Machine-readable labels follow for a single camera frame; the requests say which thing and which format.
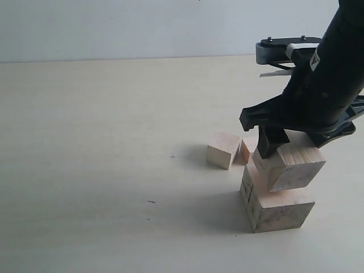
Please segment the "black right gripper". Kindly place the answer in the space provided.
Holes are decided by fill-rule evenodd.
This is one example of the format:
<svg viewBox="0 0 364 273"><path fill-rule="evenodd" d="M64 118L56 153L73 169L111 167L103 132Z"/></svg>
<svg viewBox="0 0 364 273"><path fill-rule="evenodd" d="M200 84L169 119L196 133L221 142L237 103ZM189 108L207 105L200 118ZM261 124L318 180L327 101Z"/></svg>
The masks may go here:
<svg viewBox="0 0 364 273"><path fill-rule="evenodd" d="M257 149L262 159L289 143L284 129L306 132L317 148L352 135L352 122L363 115L363 54L350 49L317 46L297 66L282 94L240 115L245 131L258 126Z"/></svg>

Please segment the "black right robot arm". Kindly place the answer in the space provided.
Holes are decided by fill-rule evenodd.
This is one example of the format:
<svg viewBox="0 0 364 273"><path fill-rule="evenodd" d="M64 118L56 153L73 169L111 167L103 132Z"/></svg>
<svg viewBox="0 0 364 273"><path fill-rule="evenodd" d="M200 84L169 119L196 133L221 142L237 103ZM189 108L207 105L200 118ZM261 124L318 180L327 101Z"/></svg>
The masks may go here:
<svg viewBox="0 0 364 273"><path fill-rule="evenodd" d="M363 114L362 1L340 1L323 37L266 38L255 57L290 76L282 94L241 112L245 131L259 129L262 158L289 142L287 130L306 133L319 148L355 132Z"/></svg>

